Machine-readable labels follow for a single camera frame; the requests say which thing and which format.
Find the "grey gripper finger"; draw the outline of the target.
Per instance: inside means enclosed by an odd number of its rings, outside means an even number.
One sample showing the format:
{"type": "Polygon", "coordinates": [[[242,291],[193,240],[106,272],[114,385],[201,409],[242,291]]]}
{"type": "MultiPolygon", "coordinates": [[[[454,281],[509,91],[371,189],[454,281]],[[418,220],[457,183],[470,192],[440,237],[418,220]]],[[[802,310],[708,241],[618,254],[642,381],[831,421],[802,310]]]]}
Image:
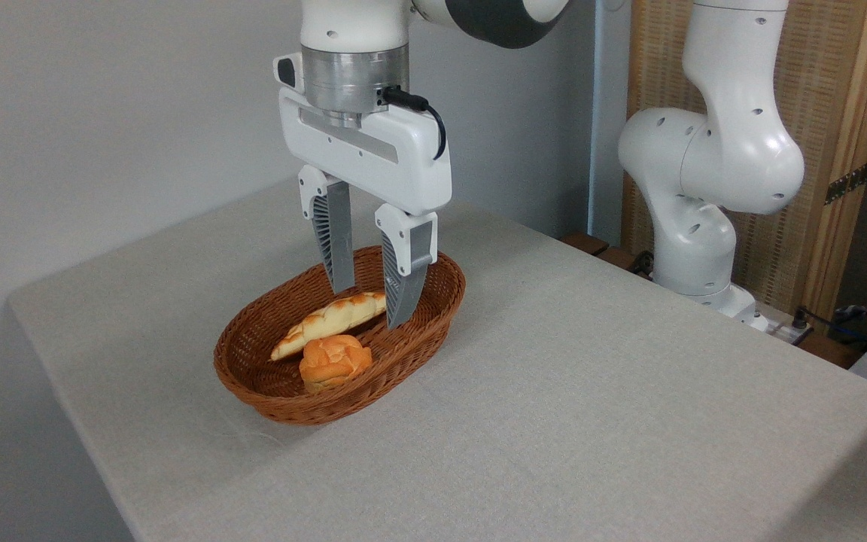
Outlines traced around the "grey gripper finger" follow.
{"type": "Polygon", "coordinates": [[[418,305],[427,268],[437,262],[436,212],[409,215],[389,203],[375,213],[382,231],[383,284],[388,328],[409,321],[418,305]]]}
{"type": "Polygon", "coordinates": [[[350,186],[320,169],[304,166],[298,175],[303,216],[311,221],[324,271],[334,293],[354,287],[350,186]]]}

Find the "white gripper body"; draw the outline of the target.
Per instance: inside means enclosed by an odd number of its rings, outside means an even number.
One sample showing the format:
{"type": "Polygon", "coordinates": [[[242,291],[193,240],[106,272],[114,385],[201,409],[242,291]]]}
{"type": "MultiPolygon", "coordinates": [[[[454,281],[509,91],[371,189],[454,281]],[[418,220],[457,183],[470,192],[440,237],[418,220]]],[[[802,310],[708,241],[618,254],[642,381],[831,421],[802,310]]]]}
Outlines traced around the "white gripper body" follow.
{"type": "Polygon", "coordinates": [[[449,151],[436,120],[383,96],[409,89],[406,51],[300,51],[276,58],[274,69],[295,157],[412,215],[450,202],[449,151]]]}

